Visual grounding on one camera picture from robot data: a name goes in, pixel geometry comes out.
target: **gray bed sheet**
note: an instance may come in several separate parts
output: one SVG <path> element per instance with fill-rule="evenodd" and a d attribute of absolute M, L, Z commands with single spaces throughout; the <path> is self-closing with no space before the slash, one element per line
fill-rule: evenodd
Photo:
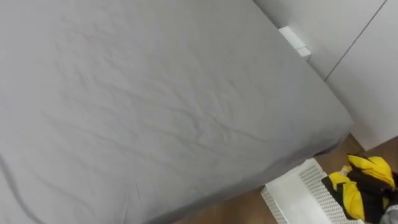
<path fill-rule="evenodd" d="M 0 31 L 0 223 L 169 223 L 351 124 L 250 0 L 2 1 Z"/>

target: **sheet wrinkle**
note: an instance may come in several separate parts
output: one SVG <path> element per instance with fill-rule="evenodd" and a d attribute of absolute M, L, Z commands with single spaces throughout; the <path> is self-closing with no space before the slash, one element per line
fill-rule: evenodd
<path fill-rule="evenodd" d="M 15 177 L 13 176 L 11 169 L 7 165 L 7 162 L 4 160 L 3 155 L 1 153 L 0 153 L 0 168 L 4 175 L 4 178 L 6 179 L 7 186 L 11 191 L 12 196 L 14 196 L 18 206 L 21 208 L 24 214 L 36 224 L 46 224 L 29 208 L 28 204 L 25 203 L 24 199 L 19 193 Z"/>
<path fill-rule="evenodd" d="M 73 193 L 63 190 L 62 189 L 63 187 L 57 186 L 57 185 L 51 183 L 50 181 L 46 180 L 45 178 L 41 177 L 38 173 L 36 173 L 36 171 L 33 167 L 29 166 L 29 171 L 44 186 L 48 187 L 49 189 L 52 189 L 54 192 L 58 193 L 58 195 L 62 195 L 65 198 L 68 198 L 71 201 L 76 202 L 77 205 L 81 205 L 83 208 L 85 208 L 87 211 L 89 211 L 93 217 L 95 216 L 95 212 L 88 202 L 86 202 L 85 200 L 81 199 L 79 196 L 77 196 Z"/>

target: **bed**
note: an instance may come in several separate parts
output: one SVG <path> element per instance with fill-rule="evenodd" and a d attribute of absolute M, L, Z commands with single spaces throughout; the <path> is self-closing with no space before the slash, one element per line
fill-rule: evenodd
<path fill-rule="evenodd" d="M 171 223 L 351 119 L 250 0 L 0 7 L 0 223 Z"/>

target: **black fabric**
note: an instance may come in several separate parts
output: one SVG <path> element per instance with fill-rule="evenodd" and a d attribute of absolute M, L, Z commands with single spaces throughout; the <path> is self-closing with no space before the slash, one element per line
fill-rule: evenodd
<path fill-rule="evenodd" d="M 359 191 L 367 192 L 377 196 L 386 196 L 391 191 L 391 186 L 382 180 L 371 175 L 362 173 L 359 169 L 353 169 L 347 174 L 347 177 L 356 182 Z"/>
<path fill-rule="evenodd" d="M 368 192 L 360 191 L 360 193 L 362 197 L 365 221 L 369 223 L 379 223 L 384 214 L 382 197 Z"/>
<path fill-rule="evenodd" d="M 349 215 L 344 207 L 344 201 L 343 201 L 343 184 L 337 184 L 337 191 L 333 188 L 333 184 L 331 183 L 331 180 L 329 177 L 325 177 L 322 179 L 323 185 L 326 187 L 326 189 L 329 191 L 331 196 L 336 200 L 336 202 L 342 207 L 344 214 L 347 219 L 349 220 L 355 220 L 351 215 Z"/>

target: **mattress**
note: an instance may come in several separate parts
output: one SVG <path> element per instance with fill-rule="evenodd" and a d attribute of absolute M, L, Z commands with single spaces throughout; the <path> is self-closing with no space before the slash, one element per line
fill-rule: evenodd
<path fill-rule="evenodd" d="M 170 223 L 351 120 L 250 0 L 0 7 L 0 223 Z"/>

